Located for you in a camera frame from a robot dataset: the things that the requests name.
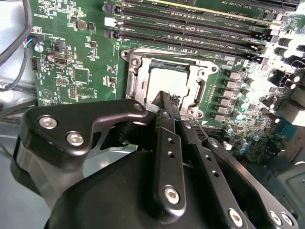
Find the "black plastic part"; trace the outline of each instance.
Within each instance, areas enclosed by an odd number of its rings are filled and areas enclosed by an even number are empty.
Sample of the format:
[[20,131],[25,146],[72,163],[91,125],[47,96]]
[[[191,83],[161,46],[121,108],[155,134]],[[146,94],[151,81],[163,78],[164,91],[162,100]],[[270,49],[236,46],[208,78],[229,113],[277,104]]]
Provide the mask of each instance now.
[[[219,142],[207,138],[202,145],[213,152],[230,188],[244,201],[248,217],[257,229],[298,228],[294,217]],[[272,220],[271,211],[279,216],[282,225]],[[292,226],[283,219],[283,212],[292,220]]]
[[38,191],[36,185],[34,184],[32,178],[30,177],[27,171],[24,171],[20,166],[17,164],[17,153],[20,146],[20,138],[17,138],[15,151],[13,154],[13,159],[10,163],[10,172],[12,173],[15,180],[22,184],[23,186],[27,187],[29,190],[35,192],[37,195],[41,196],[40,192]]
[[[28,150],[54,166],[74,169],[83,164],[92,149],[94,133],[101,132],[105,139],[117,123],[146,122],[147,115],[146,109],[131,99],[34,108],[23,116],[20,138]],[[58,125],[54,129],[43,128],[39,124],[42,117],[52,117]],[[83,144],[71,145],[66,140],[69,133],[80,134]]]

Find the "screw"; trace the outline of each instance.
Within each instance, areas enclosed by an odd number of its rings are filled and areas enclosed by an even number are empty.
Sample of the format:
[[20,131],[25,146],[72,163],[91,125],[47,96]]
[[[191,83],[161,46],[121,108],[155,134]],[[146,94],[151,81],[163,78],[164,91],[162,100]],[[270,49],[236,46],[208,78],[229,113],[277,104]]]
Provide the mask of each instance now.
[[170,115],[168,112],[163,111],[163,115],[164,115],[165,117],[167,117],[168,119],[171,119],[171,115]]
[[229,209],[229,216],[233,223],[235,223],[236,226],[242,227],[243,226],[243,220],[240,217],[240,215],[232,208]]
[[218,144],[217,144],[214,140],[211,140],[211,144],[212,144],[215,148],[218,147]]
[[140,66],[140,61],[137,58],[133,58],[132,59],[132,65],[134,65],[135,67],[139,67]]
[[39,124],[46,129],[53,129],[57,126],[56,120],[50,117],[43,117],[39,119]]
[[134,104],[133,105],[135,109],[137,109],[138,111],[142,111],[143,108],[139,105],[139,104]]
[[271,218],[273,219],[273,221],[274,221],[278,226],[281,226],[281,225],[282,225],[281,219],[277,216],[277,214],[275,214],[274,211],[270,211],[270,215],[271,215]]
[[43,46],[42,46],[41,44],[36,44],[36,45],[34,46],[34,50],[35,50],[36,52],[42,53],[42,52],[43,52]]
[[255,142],[258,142],[258,141],[260,140],[260,137],[259,137],[258,135],[256,135],[256,136],[253,137],[253,140],[254,140]]
[[165,187],[164,193],[170,203],[177,204],[179,202],[179,194],[173,187]]
[[187,122],[184,122],[184,125],[185,125],[186,128],[188,128],[188,129],[191,129],[191,128],[192,128],[191,125],[190,125],[189,123],[187,123]]
[[199,71],[198,71],[198,75],[204,75],[204,70],[203,70],[203,69],[199,70]]
[[83,137],[78,133],[69,133],[67,135],[67,141],[73,146],[80,146],[84,143]]
[[289,218],[289,216],[287,216],[285,213],[282,212],[282,217],[283,219],[290,225],[292,226],[294,223],[292,222],[292,220]]

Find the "ram slot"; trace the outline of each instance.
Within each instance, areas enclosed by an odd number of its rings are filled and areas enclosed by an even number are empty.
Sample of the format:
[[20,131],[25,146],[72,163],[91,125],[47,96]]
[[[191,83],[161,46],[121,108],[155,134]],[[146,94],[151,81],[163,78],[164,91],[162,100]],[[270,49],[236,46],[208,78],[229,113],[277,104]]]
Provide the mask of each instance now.
[[173,15],[167,15],[162,13],[155,13],[155,12],[149,12],[149,11],[142,11],[138,9],[131,9],[131,8],[123,8],[121,11],[121,15],[124,16],[130,16],[130,17],[137,17],[137,18],[146,18],[146,19],[155,19],[155,20],[169,20],[174,21],[178,23],[187,23],[188,25],[195,25],[195,26],[204,26],[205,29],[212,29],[212,30],[220,30],[220,31],[226,31],[226,32],[232,32],[235,34],[242,34],[248,37],[253,37],[254,32],[239,28],[234,28],[230,26],[225,25],[217,25],[214,22],[210,21],[201,21],[196,19],[190,19],[190,18],[184,18],[184,17],[177,17]]
[[[134,4],[137,0],[123,0],[123,2]],[[300,4],[300,0],[234,0],[234,2],[259,6],[263,9],[272,8],[280,11],[296,11]]]
[[105,31],[104,36],[106,38],[116,38],[120,40],[135,40],[138,42],[153,42],[154,44],[178,47],[178,48],[186,48],[194,51],[209,51],[211,53],[216,54],[228,54],[232,56],[238,56],[247,58],[249,53],[242,53],[235,50],[229,50],[224,48],[218,47],[211,47],[204,44],[197,44],[197,43],[190,43],[181,40],[172,40],[165,37],[156,37],[152,35],[134,33],[134,32],[127,32],[127,31]]
[[138,21],[130,21],[130,20],[122,20],[123,24],[121,24],[120,28],[129,28],[129,29],[136,29],[141,28],[143,30],[148,31],[164,31],[164,32],[170,32],[172,34],[179,34],[179,35],[185,35],[185,36],[193,36],[197,38],[203,38],[207,40],[213,40],[214,42],[224,42],[225,44],[232,44],[240,46],[240,47],[246,47],[248,49],[253,49],[254,47],[258,48],[257,44],[253,44],[247,41],[240,41],[237,40],[236,37],[233,39],[229,39],[226,37],[218,37],[215,35],[205,34],[205,33],[199,33],[199,32],[193,32],[188,30],[181,30],[181,28],[175,28],[175,27],[169,27],[169,26],[162,26],[162,25],[155,25],[155,24],[148,24]]
[[255,21],[245,21],[245,20],[241,20],[241,19],[234,19],[234,18],[227,18],[225,16],[221,16],[221,15],[215,15],[215,14],[211,14],[211,13],[197,13],[197,12],[190,12],[190,11],[185,11],[185,10],[180,10],[178,8],[168,8],[168,7],[164,7],[164,6],[158,6],[158,5],[151,5],[149,3],[145,3],[145,2],[134,2],[132,0],[125,0],[124,2],[129,3],[133,6],[141,6],[141,7],[147,7],[147,8],[152,8],[153,9],[158,9],[161,10],[162,12],[167,12],[169,14],[182,14],[184,17],[196,17],[199,20],[202,19],[213,19],[213,20],[217,20],[217,21],[223,21],[223,22],[229,22],[229,23],[237,23],[239,26],[243,27],[261,27],[261,28],[267,28],[266,23],[257,23]]

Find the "cable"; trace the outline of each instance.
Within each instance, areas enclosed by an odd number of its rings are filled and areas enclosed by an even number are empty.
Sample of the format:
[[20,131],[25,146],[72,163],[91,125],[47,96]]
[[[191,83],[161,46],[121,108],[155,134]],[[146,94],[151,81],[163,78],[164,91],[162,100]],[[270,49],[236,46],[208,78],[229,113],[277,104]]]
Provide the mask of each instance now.
[[32,18],[32,10],[30,6],[29,0],[22,0],[23,8],[24,8],[24,20],[25,25],[21,34],[0,54],[0,66],[2,66],[18,49],[18,47],[23,43],[23,41],[28,37],[31,32],[33,18]]
[[[301,63],[304,67],[303,67],[303,68],[296,68],[296,67],[294,67],[293,64],[294,64],[295,62]],[[293,62],[291,63],[290,66],[291,66],[291,68],[292,68],[293,70],[302,70],[302,69],[305,69],[305,63],[304,63],[303,61],[299,61],[299,60],[293,61]]]
[[36,96],[37,96],[36,92],[31,91],[31,90],[29,90],[29,89],[26,89],[26,88],[24,88],[24,87],[20,87],[20,86],[18,86],[18,85],[15,86],[15,87],[13,88],[13,90],[14,90],[14,91],[17,91],[17,92],[22,92],[22,93],[24,93],[24,94],[28,94],[28,95],[33,96],[33,97],[36,97]]
[[9,153],[9,151],[1,141],[0,141],[0,148],[3,150],[5,156],[7,156],[10,159],[13,158],[13,155]]
[[19,74],[18,74],[17,78],[14,80],[14,82],[10,83],[5,88],[0,88],[0,92],[7,92],[9,90],[12,90],[20,82],[21,77],[22,77],[22,75],[24,73],[25,66],[27,64],[29,53],[30,53],[29,49],[28,48],[24,48],[23,61],[22,61],[21,68],[20,68],[20,71],[19,71]]
[[28,108],[31,109],[31,106],[37,105],[37,100],[29,101],[26,103],[22,103],[13,107],[10,107],[4,111],[0,111],[0,119],[12,116],[12,115],[17,115],[20,113],[25,112]]

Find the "capacitor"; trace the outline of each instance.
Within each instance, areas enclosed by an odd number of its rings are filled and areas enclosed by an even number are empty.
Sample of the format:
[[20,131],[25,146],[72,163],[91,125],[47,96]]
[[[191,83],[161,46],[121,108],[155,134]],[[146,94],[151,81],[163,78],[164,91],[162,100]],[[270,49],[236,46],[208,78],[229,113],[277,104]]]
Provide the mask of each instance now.
[[254,79],[250,78],[246,81],[246,84],[249,85],[250,87],[255,87],[256,81]]
[[288,87],[289,89],[293,90],[296,87],[296,84],[292,82],[291,80],[287,80],[285,87]]
[[228,134],[233,134],[234,130],[232,129],[231,125],[227,125],[225,127],[225,130],[227,131]]
[[43,46],[41,44],[35,44],[34,50],[36,52],[42,53],[43,52]]
[[285,39],[283,41],[283,46],[286,46],[288,48],[296,49],[297,46],[299,46],[299,45],[300,45],[300,43],[297,40]]
[[244,116],[242,115],[242,113],[240,113],[240,112],[238,112],[238,111],[236,111],[236,112],[234,113],[234,117],[235,117],[235,119],[236,119],[237,121],[242,121],[242,119],[244,118]]
[[287,59],[293,55],[293,52],[289,49],[280,49],[279,54]]
[[265,99],[262,101],[262,103],[266,106],[266,107],[269,107],[270,109],[273,109],[275,107],[275,105],[270,102],[269,100]]
[[291,74],[290,77],[289,77],[289,79],[290,79],[292,82],[297,83],[297,82],[299,82],[299,81],[301,80],[301,77],[298,76],[298,75]]
[[57,57],[57,53],[56,52],[51,52],[48,54],[47,58],[49,61],[54,61],[54,58]]
[[246,96],[247,99],[250,99],[250,98],[253,96],[253,92],[250,91],[249,89],[243,90],[242,94],[243,94],[244,96]]
[[279,119],[276,115],[274,115],[273,113],[269,113],[268,117],[271,119],[272,122],[274,122],[275,124],[279,123],[281,119]]
[[241,100],[238,102],[238,105],[240,106],[240,108],[242,109],[242,111],[246,111],[249,108],[248,103],[246,103],[244,100]]
[[248,147],[248,143],[246,139],[242,139],[239,141],[240,145],[242,146],[243,149],[246,149]]
[[240,154],[244,154],[244,152],[245,152],[245,149],[242,148],[242,146],[238,146],[238,147],[237,147],[237,150],[238,150],[238,152],[239,152]]

